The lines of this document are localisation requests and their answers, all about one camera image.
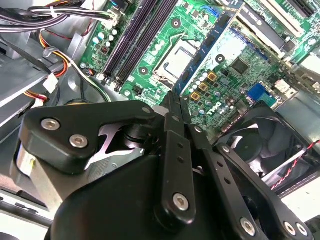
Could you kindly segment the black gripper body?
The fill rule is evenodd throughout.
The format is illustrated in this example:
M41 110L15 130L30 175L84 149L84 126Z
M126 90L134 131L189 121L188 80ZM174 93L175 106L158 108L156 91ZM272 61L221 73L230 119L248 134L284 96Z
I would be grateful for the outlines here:
M196 216L192 224L173 233L158 222L159 161L139 157L78 189L58 209L50 228L52 240L235 240L218 199L206 178L193 173Z

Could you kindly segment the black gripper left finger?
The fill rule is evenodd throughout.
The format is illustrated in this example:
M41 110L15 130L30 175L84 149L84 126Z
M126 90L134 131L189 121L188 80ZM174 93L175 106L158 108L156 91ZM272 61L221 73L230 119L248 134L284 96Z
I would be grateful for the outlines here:
M158 157L154 215L163 227L196 218L188 103L138 100L33 109L19 133L18 169L55 212L74 192L140 157Z

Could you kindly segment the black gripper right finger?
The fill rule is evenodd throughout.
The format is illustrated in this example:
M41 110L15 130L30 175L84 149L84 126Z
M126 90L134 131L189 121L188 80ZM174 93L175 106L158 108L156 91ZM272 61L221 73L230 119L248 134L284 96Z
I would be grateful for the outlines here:
M311 240L308 227L231 150L212 147L203 130L188 125L192 158L204 171L200 209L182 240Z

